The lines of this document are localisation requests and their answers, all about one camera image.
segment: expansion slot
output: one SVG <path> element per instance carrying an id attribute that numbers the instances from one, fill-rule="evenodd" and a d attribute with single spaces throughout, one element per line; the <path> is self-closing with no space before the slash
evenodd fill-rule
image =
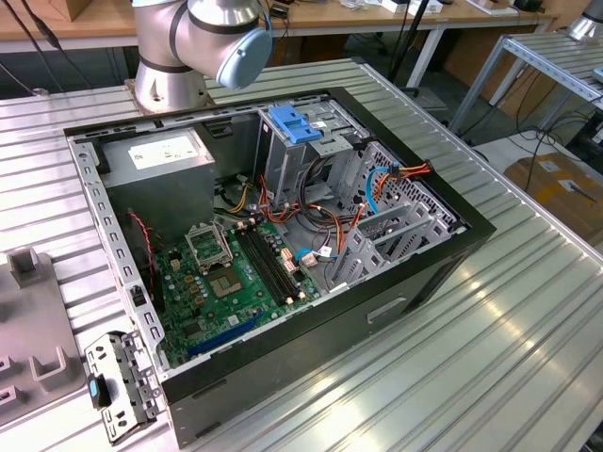
<path id="1" fill-rule="evenodd" d="M 264 313 L 259 313 L 240 325 L 236 325 L 228 331 L 221 332 L 211 339 L 207 339 L 206 341 L 197 344 L 195 347 L 189 348 L 187 350 L 188 356 L 192 357 L 198 355 L 199 353 L 204 353 L 207 350 L 211 350 L 212 348 L 227 343 L 231 339 L 234 339 L 247 331 L 253 330 L 253 328 L 255 328 L 255 322 L 259 320 L 262 315 L 264 315 Z"/>
<path id="2" fill-rule="evenodd" d="M 259 232 L 242 231 L 236 233 L 236 239 L 277 305 L 283 306 L 298 298 L 300 290 L 293 285 Z"/>

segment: gray plastic holder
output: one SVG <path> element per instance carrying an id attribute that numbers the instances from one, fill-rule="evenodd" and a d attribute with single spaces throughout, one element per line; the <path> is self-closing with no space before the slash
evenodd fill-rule
<path id="1" fill-rule="evenodd" d="M 0 426 L 85 381 L 50 257 L 8 254 L 0 266 Z"/>

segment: workbench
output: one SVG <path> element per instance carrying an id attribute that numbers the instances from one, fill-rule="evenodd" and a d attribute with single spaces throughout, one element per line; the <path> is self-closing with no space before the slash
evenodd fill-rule
<path id="1" fill-rule="evenodd" d="M 596 251 L 367 65 L 272 68 L 237 92 L 207 83 L 218 104 L 345 87 L 497 231 L 428 303 L 188 450 L 581 447 L 603 419 Z M 128 331 L 62 129 L 137 116 L 129 92 L 2 101 L 0 113 L 0 256 L 24 246 L 52 256 L 80 350 L 107 331 Z M 110 449 L 84 387 L 1 427 L 0 444 Z M 174 448 L 162 412 L 117 450 Z"/>
<path id="2" fill-rule="evenodd" d="M 545 129 L 552 123 L 572 93 L 584 99 L 586 104 L 603 106 L 603 83 L 593 75 L 594 69 L 603 67 L 603 38 L 599 43 L 584 44 L 563 32 L 501 36 L 452 118 L 449 127 L 452 132 L 457 132 L 463 124 L 505 51 L 515 55 L 517 60 L 490 100 L 491 105 L 497 105 L 523 68 L 530 65 L 566 88 L 565 95 L 550 109 L 540 128 Z"/>
<path id="3" fill-rule="evenodd" d="M 295 37 L 399 31 L 403 17 L 403 13 L 393 13 L 381 6 L 368 6 L 366 10 L 351 10 L 342 7 L 338 0 L 327 0 L 325 4 L 296 2 L 289 6 L 287 35 Z M 410 28 L 413 17 L 408 15 L 406 29 Z M 447 29 L 535 25 L 535 31 L 542 32 L 548 29 L 555 17 L 553 13 L 525 11 L 520 11 L 516 16 L 491 16 L 465 0 L 456 0 L 453 5 L 444 6 L 439 14 L 426 14 L 423 17 L 418 29 L 428 30 L 429 36 L 407 86 L 418 87 Z M 23 20 L 33 35 L 40 38 L 41 35 L 32 22 L 25 17 Z M 72 23 L 50 20 L 46 22 L 60 38 L 61 45 L 65 49 L 138 45 L 134 10 L 130 2 L 125 0 L 92 0 Z M 285 22 L 275 18 L 272 22 L 275 38 L 281 38 L 285 34 Z M 21 28 L 12 20 L 8 12 L 1 8 L 0 24 L 2 24 L 0 53 L 33 50 Z M 45 41 L 40 41 L 40 46 L 42 49 L 51 49 Z"/>

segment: ram slot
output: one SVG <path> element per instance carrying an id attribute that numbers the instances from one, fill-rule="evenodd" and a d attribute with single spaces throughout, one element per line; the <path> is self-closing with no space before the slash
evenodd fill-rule
<path id="1" fill-rule="evenodd" d="M 298 295 L 299 291 L 288 279 L 272 254 L 272 250 L 257 232 L 240 233 L 237 235 L 237 240 L 276 304 L 283 306 L 287 299 L 294 299 Z"/>

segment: blue wire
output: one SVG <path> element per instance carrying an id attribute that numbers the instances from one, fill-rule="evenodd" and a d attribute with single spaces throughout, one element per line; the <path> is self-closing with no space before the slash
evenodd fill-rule
<path id="1" fill-rule="evenodd" d="M 266 11 L 264 5 L 262 5 L 261 0 L 257 0 L 257 4 L 264 12 L 264 19 L 266 20 L 266 24 L 268 25 L 268 32 L 270 33 L 270 56 L 272 56 L 272 42 L 274 40 L 274 33 L 272 33 L 272 20 L 270 19 L 270 15 Z"/>
<path id="2" fill-rule="evenodd" d="M 299 260 L 300 260 L 300 258 L 301 258 L 302 256 L 304 256 L 304 254 L 307 254 L 308 252 L 312 252 L 312 250 L 310 250 L 309 248 L 302 248 L 301 250 L 299 250 L 299 251 L 298 251 L 298 252 L 295 254 L 294 259 L 295 259 L 296 261 L 299 261 Z"/>
<path id="3" fill-rule="evenodd" d="M 373 192 L 372 192 L 370 184 L 371 184 L 371 181 L 373 179 L 373 174 L 376 173 L 377 171 L 387 171 L 387 168 L 386 167 L 377 167 L 377 168 L 372 169 L 370 171 L 370 173 L 368 174 L 368 177 L 367 177 L 367 186 L 366 186 L 366 189 L 365 189 L 365 192 L 367 194 L 368 206 L 376 214 L 379 213 L 379 210 L 377 209 L 377 205 L 375 205 L 375 201 L 373 201 Z"/>

